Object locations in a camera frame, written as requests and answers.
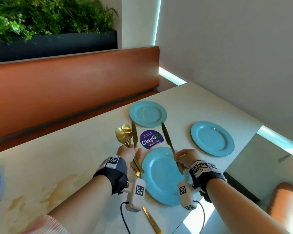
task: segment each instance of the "blue plate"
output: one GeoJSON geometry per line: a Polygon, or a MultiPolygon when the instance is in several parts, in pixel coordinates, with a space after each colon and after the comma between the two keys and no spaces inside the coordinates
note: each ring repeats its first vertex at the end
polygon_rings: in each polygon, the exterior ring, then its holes
{"type": "Polygon", "coordinates": [[[178,182],[184,180],[180,174],[170,148],[160,147],[151,150],[144,158],[141,177],[146,182],[146,190],[162,204],[180,204],[178,182]]]}
{"type": "Polygon", "coordinates": [[[191,128],[191,136],[196,145],[214,156],[225,157],[234,151],[231,135],[221,126],[208,122],[196,122],[191,128]]]}
{"type": "Polygon", "coordinates": [[[167,112],[163,106],[152,101],[139,101],[129,109],[130,118],[145,127],[157,127],[167,119],[167,112]]]}

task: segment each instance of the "black cable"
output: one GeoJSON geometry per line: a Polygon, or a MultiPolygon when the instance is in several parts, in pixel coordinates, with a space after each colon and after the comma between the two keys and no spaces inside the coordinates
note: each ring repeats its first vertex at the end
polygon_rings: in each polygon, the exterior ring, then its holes
{"type": "Polygon", "coordinates": [[[203,228],[204,228],[204,224],[205,224],[205,212],[204,212],[203,205],[202,205],[199,201],[197,201],[197,200],[193,200],[193,201],[196,202],[196,203],[199,203],[199,204],[201,205],[202,209],[203,209],[203,215],[204,215],[203,226],[202,226],[201,231],[200,231],[200,233],[199,233],[199,234],[201,234],[202,231],[203,231],[203,228]]]}
{"type": "MultiPolygon", "coordinates": [[[[122,207],[123,204],[129,204],[129,202],[123,202],[123,203],[121,203],[121,207],[122,207]]],[[[126,228],[127,228],[127,231],[128,231],[128,233],[130,234],[130,231],[129,231],[129,228],[128,228],[127,223],[126,223],[126,221],[125,221],[125,218],[124,218],[124,215],[123,215],[123,211],[122,211],[122,209],[121,209],[121,217],[123,218],[123,221],[124,221],[124,224],[125,224],[125,226],[126,226],[126,228]]]]}

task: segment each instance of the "white table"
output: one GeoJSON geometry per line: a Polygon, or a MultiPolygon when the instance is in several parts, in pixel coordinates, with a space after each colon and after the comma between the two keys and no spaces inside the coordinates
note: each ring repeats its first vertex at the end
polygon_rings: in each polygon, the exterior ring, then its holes
{"type": "MultiPolygon", "coordinates": [[[[262,126],[258,120],[193,82],[146,100],[157,102],[167,110],[165,125],[177,150],[198,149],[190,136],[190,128],[197,121],[210,121],[225,128],[235,142],[233,154],[221,158],[203,155],[203,159],[217,165],[222,172],[262,126]]],[[[123,106],[1,152],[0,234],[20,232],[89,181],[103,159],[115,154],[120,146],[115,129],[130,122],[130,107],[131,104],[123,106]]],[[[138,137],[145,130],[137,126],[138,137]]],[[[124,200],[125,194],[112,197],[94,233],[126,233],[119,211],[124,200]]],[[[161,205],[148,194],[145,206],[163,233],[172,233],[188,214],[181,206],[161,205]]],[[[124,216],[132,233],[153,233],[142,211],[124,211],[124,216]]]]}

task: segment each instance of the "pink sleeve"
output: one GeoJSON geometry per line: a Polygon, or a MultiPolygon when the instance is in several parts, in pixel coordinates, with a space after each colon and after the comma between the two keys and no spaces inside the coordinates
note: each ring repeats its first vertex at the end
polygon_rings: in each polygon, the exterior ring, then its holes
{"type": "Polygon", "coordinates": [[[21,234],[69,234],[57,220],[49,215],[40,216],[34,224],[21,234]]]}

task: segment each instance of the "black planter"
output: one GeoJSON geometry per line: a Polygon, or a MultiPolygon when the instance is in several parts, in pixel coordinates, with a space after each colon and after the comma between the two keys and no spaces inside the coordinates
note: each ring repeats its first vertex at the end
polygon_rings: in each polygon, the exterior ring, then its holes
{"type": "Polygon", "coordinates": [[[76,33],[34,36],[30,41],[18,39],[0,43],[0,62],[117,49],[117,32],[76,33]]]}

